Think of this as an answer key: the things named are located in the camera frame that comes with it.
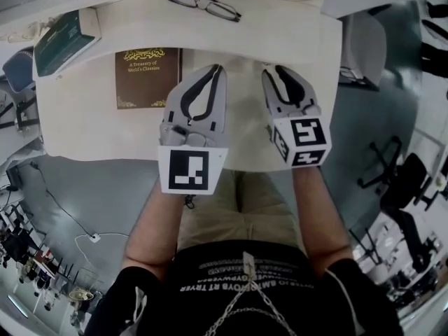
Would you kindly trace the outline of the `black framed glasses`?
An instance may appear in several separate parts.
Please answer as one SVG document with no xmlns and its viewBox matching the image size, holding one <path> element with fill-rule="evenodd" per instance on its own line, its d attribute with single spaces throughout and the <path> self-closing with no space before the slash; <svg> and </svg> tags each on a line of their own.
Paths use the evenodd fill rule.
<svg viewBox="0 0 448 336">
<path fill-rule="evenodd" d="M 206 11 L 208 14 L 217 18 L 231 22 L 239 22 L 242 15 L 237 10 L 218 0 L 168 0 L 174 4 L 184 6 L 186 8 L 198 9 Z"/>
</svg>

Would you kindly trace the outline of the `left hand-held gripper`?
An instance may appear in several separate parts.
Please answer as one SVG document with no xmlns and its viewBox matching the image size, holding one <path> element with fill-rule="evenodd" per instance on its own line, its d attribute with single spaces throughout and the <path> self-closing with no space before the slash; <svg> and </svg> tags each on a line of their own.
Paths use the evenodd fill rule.
<svg viewBox="0 0 448 336">
<path fill-rule="evenodd" d="M 190 105 L 208 84 L 206 110 L 192 117 Z M 169 93 L 157 149 L 163 193 L 214 193 L 229 151 L 227 138 L 222 134 L 226 101 L 227 74 L 219 64 L 190 73 Z M 197 128 L 182 126 L 189 122 Z"/>
</svg>

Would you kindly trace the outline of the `brown hardcover book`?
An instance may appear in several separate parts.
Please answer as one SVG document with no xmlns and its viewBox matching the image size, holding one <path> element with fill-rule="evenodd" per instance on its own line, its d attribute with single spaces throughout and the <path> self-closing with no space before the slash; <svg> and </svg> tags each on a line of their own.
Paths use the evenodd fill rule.
<svg viewBox="0 0 448 336">
<path fill-rule="evenodd" d="M 183 50 L 142 48 L 115 54 L 118 109 L 163 108 L 182 79 Z"/>
</svg>

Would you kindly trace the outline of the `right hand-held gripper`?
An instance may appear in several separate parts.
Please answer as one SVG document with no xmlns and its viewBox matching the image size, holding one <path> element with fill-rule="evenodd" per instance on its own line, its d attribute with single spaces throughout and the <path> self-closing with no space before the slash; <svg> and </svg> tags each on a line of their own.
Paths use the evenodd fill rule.
<svg viewBox="0 0 448 336">
<path fill-rule="evenodd" d="M 276 65 L 274 74 L 264 69 L 262 87 L 269 111 L 269 140 L 289 168 L 316 167 L 331 148 L 329 126 L 323 121 L 311 83 L 296 71 Z"/>
</svg>

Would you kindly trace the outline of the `person's beige trousers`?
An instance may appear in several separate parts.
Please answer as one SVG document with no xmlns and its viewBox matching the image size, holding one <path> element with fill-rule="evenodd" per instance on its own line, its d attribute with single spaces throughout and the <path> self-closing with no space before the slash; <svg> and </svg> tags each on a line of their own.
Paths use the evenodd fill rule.
<svg viewBox="0 0 448 336">
<path fill-rule="evenodd" d="M 299 263 L 306 258 L 297 217 L 264 173 L 225 170 L 212 196 L 197 196 L 181 218 L 179 258 Z"/>
</svg>

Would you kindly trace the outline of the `person's left forearm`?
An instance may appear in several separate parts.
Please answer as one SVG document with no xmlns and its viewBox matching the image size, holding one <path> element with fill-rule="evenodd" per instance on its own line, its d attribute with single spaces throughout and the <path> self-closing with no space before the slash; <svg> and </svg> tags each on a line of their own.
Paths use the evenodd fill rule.
<svg viewBox="0 0 448 336">
<path fill-rule="evenodd" d="M 177 250 L 184 198 L 163 193 L 155 182 L 134 225 L 122 260 L 122 268 L 139 267 L 163 280 Z"/>
</svg>

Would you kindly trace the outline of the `person's black printed shirt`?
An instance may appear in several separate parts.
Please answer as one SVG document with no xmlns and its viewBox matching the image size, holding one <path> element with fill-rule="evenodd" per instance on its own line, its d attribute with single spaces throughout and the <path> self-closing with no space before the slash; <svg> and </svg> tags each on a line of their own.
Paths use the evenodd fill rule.
<svg viewBox="0 0 448 336">
<path fill-rule="evenodd" d="M 384 291 L 350 259 L 175 257 L 166 279 L 123 269 L 85 336 L 403 336 Z"/>
</svg>

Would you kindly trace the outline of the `green hardcover book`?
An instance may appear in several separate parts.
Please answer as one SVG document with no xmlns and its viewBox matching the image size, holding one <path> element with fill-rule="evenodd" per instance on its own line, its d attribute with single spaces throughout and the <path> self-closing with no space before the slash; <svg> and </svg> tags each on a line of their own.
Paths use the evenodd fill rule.
<svg viewBox="0 0 448 336">
<path fill-rule="evenodd" d="M 36 75 L 44 78 L 61 72 L 101 37 L 96 9 L 63 14 L 34 46 Z"/>
</svg>

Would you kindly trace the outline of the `cream white dressing table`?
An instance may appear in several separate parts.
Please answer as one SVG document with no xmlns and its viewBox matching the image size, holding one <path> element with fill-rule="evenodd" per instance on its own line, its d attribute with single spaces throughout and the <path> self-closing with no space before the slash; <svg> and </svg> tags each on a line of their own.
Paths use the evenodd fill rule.
<svg viewBox="0 0 448 336">
<path fill-rule="evenodd" d="M 282 65 L 313 85 L 322 118 L 329 123 L 340 70 L 342 23 L 294 1 L 219 1 L 235 7 L 241 21 L 228 22 L 168 0 L 122 0 L 101 6 L 97 14 L 102 38 L 72 65 L 152 47 L 180 47 L 184 75 L 221 64 L 227 72 L 225 132 L 230 142 L 225 167 L 283 170 L 286 164 L 266 130 L 269 116 L 260 81 L 262 70 L 276 64 L 222 53 L 316 53 L 314 63 Z M 79 161 L 157 158 L 163 110 L 118 109 L 115 79 L 36 82 L 36 91 L 41 121 L 37 130 L 49 155 Z"/>
</svg>

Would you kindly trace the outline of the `person's right forearm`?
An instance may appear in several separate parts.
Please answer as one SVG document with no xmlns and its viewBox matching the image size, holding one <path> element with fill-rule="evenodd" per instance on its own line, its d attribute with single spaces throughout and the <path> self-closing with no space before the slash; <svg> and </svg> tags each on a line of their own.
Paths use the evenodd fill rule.
<svg viewBox="0 0 448 336">
<path fill-rule="evenodd" d="M 315 273 L 322 277 L 332 264 L 352 259 L 347 231 L 317 167 L 292 171 L 302 243 Z"/>
</svg>

